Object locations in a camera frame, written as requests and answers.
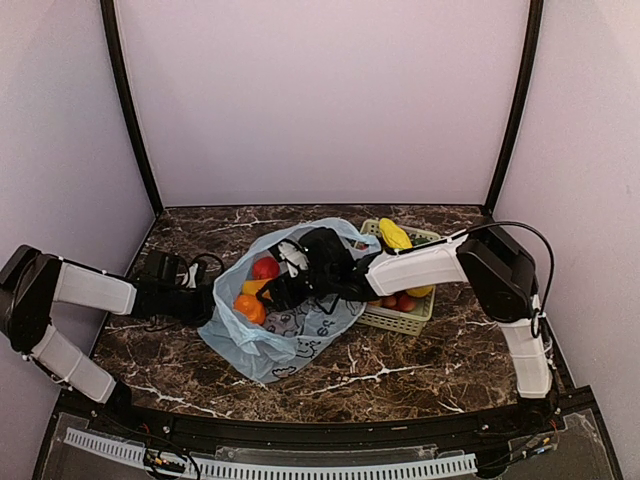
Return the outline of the yellow lemon fruit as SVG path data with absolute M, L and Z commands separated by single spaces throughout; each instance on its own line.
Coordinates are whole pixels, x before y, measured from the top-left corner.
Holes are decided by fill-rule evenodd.
M 379 220 L 379 232 L 388 247 L 395 250 L 406 250 L 412 247 L 408 234 L 393 220 L 381 218 Z

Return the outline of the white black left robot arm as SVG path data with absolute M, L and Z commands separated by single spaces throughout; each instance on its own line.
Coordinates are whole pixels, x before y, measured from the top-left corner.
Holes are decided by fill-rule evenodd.
M 130 406 L 130 388 L 61 333 L 54 318 L 85 310 L 139 320 L 167 317 L 200 327 L 213 314 L 212 287 L 203 281 L 205 265 L 199 260 L 179 281 L 180 260 L 153 252 L 143 270 L 128 279 L 21 245 L 1 269 L 1 332 L 15 352 L 55 381 L 103 405 L 101 417 L 117 434 L 134 435 L 141 415 Z

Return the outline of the light blue printed plastic bag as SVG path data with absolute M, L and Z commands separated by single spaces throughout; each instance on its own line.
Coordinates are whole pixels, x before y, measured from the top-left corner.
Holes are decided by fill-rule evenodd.
M 276 322 L 267 320 L 263 326 L 251 323 L 234 303 L 250 277 L 254 262 L 268 253 L 280 240 L 299 240 L 317 227 L 335 232 L 352 257 L 360 259 L 369 253 L 379 253 L 379 240 L 358 232 L 350 222 L 335 217 L 298 224 L 276 230 L 257 238 L 236 263 L 213 283 L 214 313 L 198 329 L 202 340 L 245 377 L 267 384 L 279 381 L 302 370 L 320 355 L 335 339 L 351 328 L 364 313 L 364 302 L 340 299 L 334 312 L 324 313 L 334 295 L 319 305 L 306 300 L 299 307 L 274 313 Z

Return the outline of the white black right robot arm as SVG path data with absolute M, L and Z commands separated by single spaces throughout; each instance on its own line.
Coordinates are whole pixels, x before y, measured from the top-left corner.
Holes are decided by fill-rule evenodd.
M 529 252 L 505 232 L 485 223 L 408 249 L 385 246 L 356 257 L 327 227 L 299 240 L 281 240 L 270 251 L 287 271 L 257 292 L 266 308 L 294 309 L 306 300 L 367 302 L 403 290 L 445 283 L 471 286 L 483 312 L 506 340 L 516 372 L 518 405 L 510 424 L 521 434 L 547 425 L 557 408 L 552 364 L 543 332 L 545 300 Z

